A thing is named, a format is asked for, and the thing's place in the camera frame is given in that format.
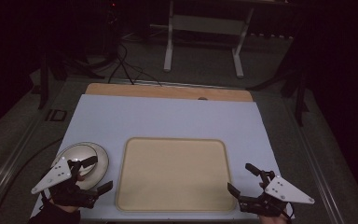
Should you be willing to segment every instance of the gray carpet floor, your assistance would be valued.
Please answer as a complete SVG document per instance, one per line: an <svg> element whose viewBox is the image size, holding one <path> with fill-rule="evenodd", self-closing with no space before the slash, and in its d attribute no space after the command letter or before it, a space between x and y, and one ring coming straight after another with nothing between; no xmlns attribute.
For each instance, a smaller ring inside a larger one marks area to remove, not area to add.
<svg viewBox="0 0 358 224"><path fill-rule="evenodd" d="M290 39L247 37L241 52L245 78L238 79L229 43L188 43L176 39L172 71L164 72L166 41L159 37L148 42L123 41L127 49L125 61L129 64L126 65L129 75L138 77L140 68L147 74L139 76L135 84L157 85L158 80L167 86L201 85L244 90L272 77L291 43ZM124 55L124 51L120 47L120 55ZM97 71L105 77L103 80L84 77L71 69L68 69L70 76L66 81L51 77L50 97L43 110L37 109L38 95L24 95L0 120L0 167L13 151L21 150L19 162L13 168L18 171L38 149L63 137L80 95L92 82L107 82L116 66L117 63L113 63ZM111 83L130 82L120 68ZM306 92L305 103L309 111L303 113L304 127L299 127L293 116L295 99L282 98L279 94L281 86L281 82L276 83L251 94L260 109L282 175L316 200L314 205L295 204L294 223L358 223L358 186L312 92ZM50 109L66 111L66 119L46 120ZM20 172L12 186L7 185L8 194L0 207L0 223L25 223L28 220L37 199L30 190L51 165L59 145L60 142L44 150ZM83 220L82 223L102 222Z"/></svg>

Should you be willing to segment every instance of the beige tray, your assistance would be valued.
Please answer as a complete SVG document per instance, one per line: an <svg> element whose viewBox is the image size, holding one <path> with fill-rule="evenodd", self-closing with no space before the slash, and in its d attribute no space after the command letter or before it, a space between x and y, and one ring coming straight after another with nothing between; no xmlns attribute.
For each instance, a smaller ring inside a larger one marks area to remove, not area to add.
<svg viewBox="0 0 358 224"><path fill-rule="evenodd" d="M117 208L128 212L218 212L234 208L219 140L132 138L127 142Z"/></svg>

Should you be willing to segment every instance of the floor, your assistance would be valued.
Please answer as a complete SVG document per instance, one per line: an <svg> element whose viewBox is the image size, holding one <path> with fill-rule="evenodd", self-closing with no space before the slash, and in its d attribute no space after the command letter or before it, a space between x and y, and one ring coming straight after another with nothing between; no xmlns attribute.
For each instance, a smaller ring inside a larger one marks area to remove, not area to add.
<svg viewBox="0 0 358 224"><path fill-rule="evenodd" d="M126 68L135 84L245 90L273 77L291 43L290 39L247 37L241 52L245 78L238 79L230 51L230 44L235 43L229 41L216 44L176 38L172 71L164 72L165 37L161 32L148 41L131 35L122 40L124 47L119 47L119 53L123 56L127 51ZM107 82L116 66L117 63L113 63L96 71L104 79L84 77L69 68L66 81L50 77L49 100L43 110L37 109L39 95L29 92L0 120L0 168L9 168L0 170L0 174L15 177L13 184L10 178L0 179L3 183L0 198L7 191L0 206L0 223L24 223L29 218L37 200L30 189L54 160L80 95L92 82ZM38 74L35 71L30 75L35 82ZM122 68L115 72L111 83L130 84ZM306 92L308 111L303 113L304 126L299 127L293 117L295 98L282 98L281 86L281 82L276 83L251 94L259 107L282 175L316 200L315 205L296 204L294 223L358 223L358 186L312 92ZM62 121L51 120L49 110L66 111L67 117ZM82 223L103 222L83 220Z"/></svg>

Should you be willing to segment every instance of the white bracket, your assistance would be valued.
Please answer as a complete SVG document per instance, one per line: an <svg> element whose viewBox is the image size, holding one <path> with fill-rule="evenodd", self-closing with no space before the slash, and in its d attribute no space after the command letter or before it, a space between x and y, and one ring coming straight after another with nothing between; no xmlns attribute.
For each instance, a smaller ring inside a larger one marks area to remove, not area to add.
<svg viewBox="0 0 358 224"><path fill-rule="evenodd" d="M275 176L264 190L267 194L288 203L315 203L310 196L283 179Z"/></svg>
<svg viewBox="0 0 358 224"><path fill-rule="evenodd" d="M68 161L65 157L60 160L51 168L50 171L39 181L39 183L31 190L31 193L36 194L44 189L60 184L72 177L71 169L69 168Z"/></svg>

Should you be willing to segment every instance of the white table leg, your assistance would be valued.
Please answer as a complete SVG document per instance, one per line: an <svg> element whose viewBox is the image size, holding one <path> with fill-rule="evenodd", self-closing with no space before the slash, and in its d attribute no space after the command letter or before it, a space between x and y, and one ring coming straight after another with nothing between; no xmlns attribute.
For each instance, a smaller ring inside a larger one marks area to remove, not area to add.
<svg viewBox="0 0 358 224"><path fill-rule="evenodd" d="M243 28L241 30L240 42L238 43L238 46L232 50L232 57L234 59L235 71L237 73L238 78L243 78L243 71L242 71L240 52L241 52L243 41L245 40L246 33L248 31L248 28L249 28L249 23L251 22L251 18L252 18L254 10L255 9L253 7L251 7L249 9L248 16L247 16L246 21L243 24Z"/></svg>
<svg viewBox="0 0 358 224"><path fill-rule="evenodd" d="M172 32L173 32L173 0L170 3L170 17L168 19L168 44L167 44L167 51L165 53L165 62L164 62L164 71L170 72L171 71L171 64L172 64Z"/></svg>

